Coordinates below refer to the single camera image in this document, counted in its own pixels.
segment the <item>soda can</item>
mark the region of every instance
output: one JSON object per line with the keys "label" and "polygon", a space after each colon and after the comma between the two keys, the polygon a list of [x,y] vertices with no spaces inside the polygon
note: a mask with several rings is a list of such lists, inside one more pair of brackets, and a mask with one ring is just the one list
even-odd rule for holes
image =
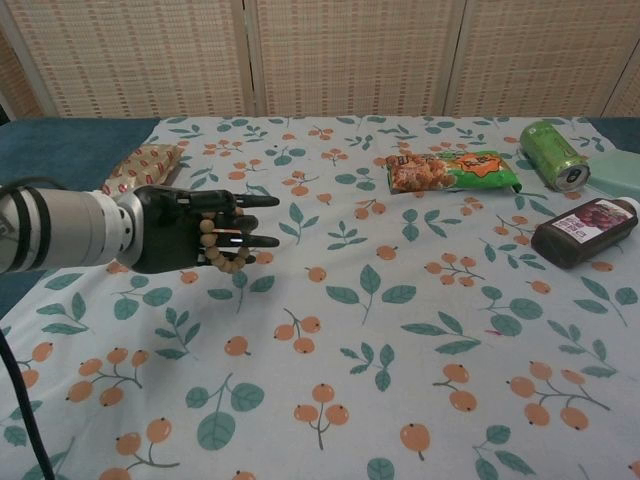
{"label": "soda can", "polygon": [[549,122],[541,120],[525,128],[520,135],[520,145],[551,188],[567,192],[587,183],[590,171],[586,158]]}

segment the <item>green leaf print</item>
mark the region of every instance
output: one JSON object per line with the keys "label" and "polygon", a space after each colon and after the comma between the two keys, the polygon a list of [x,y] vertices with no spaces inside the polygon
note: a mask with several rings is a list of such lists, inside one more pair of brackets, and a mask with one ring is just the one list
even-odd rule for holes
{"label": "green leaf print", "polygon": [[515,470],[516,472],[524,475],[535,474],[531,467],[529,467],[529,465],[527,465],[527,463],[519,456],[504,450],[497,450],[495,454],[496,457],[498,457],[498,460],[500,460],[500,463],[509,467],[511,470]]}
{"label": "green leaf print", "polygon": [[638,294],[631,287],[620,288],[616,292],[616,300],[620,305],[633,305],[638,303]]}
{"label": "green leaf print", "polygon": [[172,295],[173,292],[168,287],[154,288],[143,295],[142,301],[152,307],[159,307],[171,300]]}
{"label": "green leaf print", "polygon": [[382,457],[372,458],[367,463],[367,477],[369,480],[394,480],[393,463]]}
{"label": "green leaf print", "polygon": [[176,338],[176,334],[164,328],[156,328],[155,334],[162,338]]}
{"label": "green leaf print", "polygon": [[187,354],[187,352],[176,350],[175,348],[161,348],[159,350],[155,350],[155,352],[161,357],[169,360],[178,360]]}
{"label": "green leaf print", "polygon": [[480,480],[498,480],[498,471],[484,458],[476,460],[476,473]]}
{"label": "green leaf print", "polygon": [[535,320],[542,316],[542,307],[533,300],[526,298],[514,298],[511,300],[509,308],[514,315],[523,320]]}
{"label": "green leaf print", "polygon": [[25,447],[27,445],[27,432],[22,427],[11,425],[4,429],[4,439],[14,447]]}
{"label": "green leaf print", "polygon": [[451,315],[447,315],[444,312],[438,312],[438,316],[440,317],[440,321],[447,327],[449,327],[449,330],[462,335],[462,326],[460,325],[460,322],[458,322],[455,318],[453,318]]}
{"label": "green leaf print", "polygon": [[596,302],[595,300],[574,300],[574,302],[576,303],[576,305],[578,305],[583,310],[586,310],[587,312],[603,314],[609,311],[604,305],[602,305],[600,302]]}
{"label": "green leaf print", "polygon": [[380,288],[380,275],[370,265],[365,265],[360,272],[360,286],[369,295],[373,295]]}
{"label": "green leaf print", "polygon": [[484,247],[484,254],[491,263],[493,263],[496,259],[496,251],[493,249],[491,245],[488,243]]}
{"label": "green leaf print", "polygon": [[590,280],[586,277],[580,277],[580,279],[582,280],[584,286],[587,287],[589,291],[591,291],[591,293],[593,293],[596,297],[601,298],[602,300],[609,300],[609,294],[607,293],[607,290],[598,282],[596,282],[595,280]]}
{"label": "green leaf print", "polygon": [[87,329],[83,327],[74,327],[67,325],[66,323],[50,323],[46,327],[42,328],[43,332],[58,333],[61,335],[75,335],[76,333],[86,332]]}
{"label": "green leaf print", "polygon": [[509,441],[511,429],[506,425],[491,425],[487,428],[487,442],[503,445]]}
{"label": "green leaf print", "polygon": [[594,340],[593,351],[600,360],[604,361],[607,358],[607,348],[604,346],[602,340]]}
{"label": "green leaf print", "polygon": [[[380,283],[381,280],[378,273],[370,265],[365,265],[360,273],[360,284],[365,292],[369,294],[368,304],[360,303],[358,294],[347,287],[327,286],[326,291],[329,297],[340,303],[351,305],[359,303],[365,310],[362,319],[362,324],[364,325],[373,304],[374,294],[377,293]],[[385,303],[401,304],[410,301],[415,296],[415,293],[416,288],[412,285],[396,285],[385,291],[381,299]]]}
{"label": "green leaf print", "polygon": [[353,350],[351,350],[350,348],[341,348],[340,352],[345,356],[345,357],[349,357],[349,358],[359,358],[358,354],[356,352],[354,352]]}
{"label": "green leaf print", "polygon": [[236,412],[248,412],[262,403],[264,391],[252,383],[239,383],[231,391],[231,408]]}
{"label": "green leaf print", "polygon": [[610,376],[615,375],[618,372],[615,369],[597,366],[585,367],[580,371],[586,375],[591,375],[592,377],[597,378],[609,378]]}
{"label": "green leaf print", "polygon": [[511,315],[494,315],[491,317],[491,325],[507,337],[515,337],[522,332],[522,325]]}
{"label": "green leaf print", "polygon": [[380,363],[383,367],[388,367],[389,364],[393,362],[394,358],[395,353],[390,345],[386,344],[382,347],[382,350],[380,350]]}
{"label": "green leaf print", "polygon": [[304,214],[295,203],[291,203],[289,206],[289,218],[297,225],[297,229],[283,222],[279,222],[278,225],[284,233],[296,237],[296,245],[299,245],[302,238],[302,230],[315,225],[319,217],[312,217],[302,225]]}
{"label": "green leaf print", "polygon": [[60,303],[52,303],[36,310],[41,315],[65,315],[67,311]]}
{"label": "green leaf print", "polygon": [[276,278],[273,275],[260,277],[249,286],[249,291],[255,293],[268,292],[271,290],[271,287],[273,287],[275,281]]}
{"label": "green leaf print", "polygon": [[502,292],[495,287],[485,286],[482,287],[481,291],[482,294],[490,300],[499,300],[502,298]]}
{"label": "green leaf print", "polygon": [[73,316],[76,320],[82,320],[82,317],[84,317],[84,314],[87,311],[87,305],[84,303],[82,295],[77,292],[71,299],[71,311],[73,312]]}
{"label": "green leaf print", "polygon": [[389,388],[389,385],[391,385],[391,375],[389,375],[389,372],[387,372],[386,369],[380,370],[376,373],[375,382],[378,390],[384,392]]}
{"label": "green leaf print", "polygon": [[418,335],[428,335],[430,337],[448,334],[446,330],[436,325],[431,325],[430,323],[409,323],[402,325],[402,328],[407,332],[417,333]]}
{"label": "green leaf print", "polygon": [[581,353],[586,352],[583,348],[574,347],[573,345],[560,345],[558,349],[560,349],[561,352],[570,353],[572,355],[580,355]]}
{"label": "green leaf print", "polygon": [[382,294],[382,301],[385,303],[407,303],[416,294],[416,287],[413,285],[396,285]]}
{"label": "green leaf print", "polygon": [[131,277],[130,283],[133,288],[142,288],[146,287],[149,284],[149,279],[147,277],[143,277],[142,275],[135,275]]}
{"label": "green leaf print", "polygon": [[207,290],[209,296],[215,300],[229,300],[233,297],[233,292],[226,288],[214,288]]}
{"label": "green leaf print", "polygon": [[209,392],[204,387],[193,387],[187,393],[187,407],[202,408],[209,401]]}
{"label": "green leaf print", "polygon": [[113,306],[116,320],[127,320],[138,311],[140,304],[131,298],[121,298]]}
{"label": "green leaf print", "polygon": [[187,330],[187,334],[184,336],[184,344],[189,345],[189,342],[193,340],[193,338],[198,334],[199,331],[200,331],[199,323],[196,323],[195,325],[192,325],[191,327],[189,327],[189,330]]}
{"label": "green leaf print", "polygon": [[451,332],[448,332],[438,327],[437,325],[432,325],[430,323],[410,323],[407,325],[402,325],[402,329],[411,333],[426,335],[430,337],[437,337],[440,335],[453,335],[459,338],[463,338],[464,340],[445,343],[444,345],[440,345],[435,349],[436,352],[447,355],[456,355],[458,353],[466,352],[482,343],[477,338],[464,335],[462,325],[451,315],[448,315],[444,312],[438,312],[438,318],[444,326],[451,330]]}
{"label": "green leaf print", "polygon": [[78,280],[81,276],[82,273],[67,273],[65,275],[60,275],[59,277],[49,280],[44,285],[44,288],[48,288],[49,290],[62,290]]}
{"label": "green leaf print", "polygon": [[418,218],[418,212],[416,212],[413,208],[405,210],[402,214],[402,218],[404,218],[409,223],[415,222]]}
{"label": "green leaf print", "polygon": [[358,294],[346,287],[326,287],[327,294],[335,301],[353,305],[360,302]]}
{"label": "green leaf print", "polygon": [[373,349],[368,343],[362,342],[360,344],[360,351],[362,352],[362,355],[364,356],[367,363],[373,362]]}
{"label": "green leaf print", "polygon": [[415,225],[410,223],[402,229],[402,234],[407,240],[409,240],[410,242],[413,242],[416,238],[418,238],[420,231]]}
{"label": "green leaf print", "polygon": [[236,272],[231,276],[231,281],[236,288],[244,288],[248,281],[247,274],[242,270]]}
{"label": "green leaf print", "polygon": [[233,437],[236,421],[225,412],[214,412],[198,426],[198,443],[205,450],[220,450]]}

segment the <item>snack bag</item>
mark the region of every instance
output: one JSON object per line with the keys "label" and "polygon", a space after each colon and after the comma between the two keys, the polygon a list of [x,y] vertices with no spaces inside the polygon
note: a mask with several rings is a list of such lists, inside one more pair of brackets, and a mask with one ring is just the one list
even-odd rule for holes
{"label": "snack bag", "polygon": [[164,183],[183,151],[176,145],[140,145],[113,169],[102,192],[116,198],[142,185]]}
{"label": "snack bag", "polygon": [[498,152],[445,152],[391,155],[386,158],[391,193],[447,188],[522,189],[516,174]]}

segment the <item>wicker room divider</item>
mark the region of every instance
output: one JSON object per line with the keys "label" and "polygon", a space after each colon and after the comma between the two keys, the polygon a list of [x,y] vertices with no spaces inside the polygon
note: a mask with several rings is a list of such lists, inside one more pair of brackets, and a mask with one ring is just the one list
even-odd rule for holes
{"label": "wicker room divider", "polygon": [[18,62],[13,48],[0,31],[0,95],[12,117],[40,117],[42,109],[36,101],[31,85]]}
{"label": "wicker room divider", "polygon": [[267,115],[441,112],[464,2],[249,0]]}
{"label": "wicker room divider", "polygon": [[0,36],[0,101],[16,117],[640,115],[638,18],[640,0],[0,0],[20,60]]}
{"label": "wicker room divider", "polygon": [[640,116],[640,42],[604,111],[605,116]]}
{"label": "wicker room divider", "polygon": [[254,113],[241,1],[5,1],[60,116]]}
{"label": "wicker room divider", "polygon": [[444,113],[600,116],[639,19],[638,0],[467,0]]}

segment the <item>bottle cap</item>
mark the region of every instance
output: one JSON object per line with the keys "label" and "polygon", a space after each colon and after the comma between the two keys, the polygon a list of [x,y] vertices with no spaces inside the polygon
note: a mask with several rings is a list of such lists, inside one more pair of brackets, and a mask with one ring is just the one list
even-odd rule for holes
{"label": "bottle cap", "polygon": [[629,205],[631,205],[636,211],[636,216],[640,217],[640,202],[638,202],[635,198],[619,197],[618,200],[622,200],[623,202],[627,202]]}

